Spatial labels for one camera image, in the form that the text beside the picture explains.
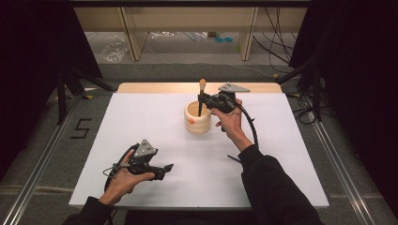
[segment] black sleeve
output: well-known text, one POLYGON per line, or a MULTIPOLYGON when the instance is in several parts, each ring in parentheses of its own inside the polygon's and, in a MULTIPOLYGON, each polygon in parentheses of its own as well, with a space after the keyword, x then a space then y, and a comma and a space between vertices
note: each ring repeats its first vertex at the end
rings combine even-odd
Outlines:
POLYGON ((251 145, 239 158, 243 185, 259 224, 323 224, 275 157, 264 156, 256 145, 251 145))
POLYGON ((88 197, 79 214, 70 215, 63 225, 103 225, 111 215, 113 207, 99 202, 94 197, 88 197))

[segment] hand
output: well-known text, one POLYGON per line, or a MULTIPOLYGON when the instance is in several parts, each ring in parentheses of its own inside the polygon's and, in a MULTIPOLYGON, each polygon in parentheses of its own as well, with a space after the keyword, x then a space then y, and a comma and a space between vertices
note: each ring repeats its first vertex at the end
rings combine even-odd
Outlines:
MULTIPOLYGON (((129 157, 133 151, 131 150, 123 158, 123 162, 128 162, 129 157)), ((118 203, 121 198, 127 194, 132 193, 132 190, 136 185, 142 181, 150 180, 155 177, 153 172, 146 172, 139 175, 131 174, 126 168, 120 169, 115 175, 115 179, 112 179, 105 193, 99 198, 99 202, 113 206, 118 203)))
MULTIPOLYGON (((242 100, 237 99, 237 104, 241 105, 242 100)), ((246 137, 242 130, 242 110, 240 108, 235 107, 230 113, 223 113, 213 108, 211 109, 211 113, 217 115, 220 119, 216 127, 222 126, 225 129, 226 136, 231 139, 239 151, 243 151, 252 145, 252 142, 246 137)))

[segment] person's right hand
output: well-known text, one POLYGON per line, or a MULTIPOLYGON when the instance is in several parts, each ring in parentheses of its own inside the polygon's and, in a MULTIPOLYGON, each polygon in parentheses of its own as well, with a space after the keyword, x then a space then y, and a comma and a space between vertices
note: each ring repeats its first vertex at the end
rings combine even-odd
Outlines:
MULTIPOLYGON (((242 101, 237 99, 237 104, 241 105, 242 101)), ((245 148, 252 145, 252 142, 246 137, 242 130, 242 110, 240 108, 235 107, 230 113, 224 113, 213 108, 211 109, 211 113, 217 115, 220 119, 216 127, 222 126, 225 129, 227 137, 231 139, 239 151, 243 151, 245 148)))

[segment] wooden stick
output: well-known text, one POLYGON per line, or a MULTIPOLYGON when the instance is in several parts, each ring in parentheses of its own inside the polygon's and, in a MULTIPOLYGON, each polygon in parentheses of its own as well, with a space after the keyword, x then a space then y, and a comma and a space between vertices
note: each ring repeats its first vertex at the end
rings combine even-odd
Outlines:
MULTIPOLYGON (((199 87, 200 87, 200 96, 202 96, 205 93, 205 87, 206 87, 206 80, 205 79, 201 79, 199 82, 199 87)), ((202 114, 202 103, 199 102, 199 113, 198 113, 198 117, 200 117, 202 114)))

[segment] white tabletop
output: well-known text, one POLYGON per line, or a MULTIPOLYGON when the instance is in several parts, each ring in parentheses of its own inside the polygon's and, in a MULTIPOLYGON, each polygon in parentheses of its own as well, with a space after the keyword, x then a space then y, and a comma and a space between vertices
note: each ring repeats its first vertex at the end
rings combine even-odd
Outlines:
MULTIPOLYGON (((276 157, 315 207, 329 203, 284 94, 237 94, 255 118, 260 150, 276 157)), ((240 174, 238 150, 218 127, 203 135, 185 129, 184 107, 195 94, 132 94, 112 96, 97 138, 69 204, 83 206, 88 196, 100 197, 106 176, 132 145, 147 139, 159 149, 151 166, 174 168, 162 181, 139 184, 116 205, 122 208, 223 209, 250 208, 240 174)), ((212 116, 216 124, 217 117, 212 116)), ((253 134, 244 115, 242 127, 253 134)))

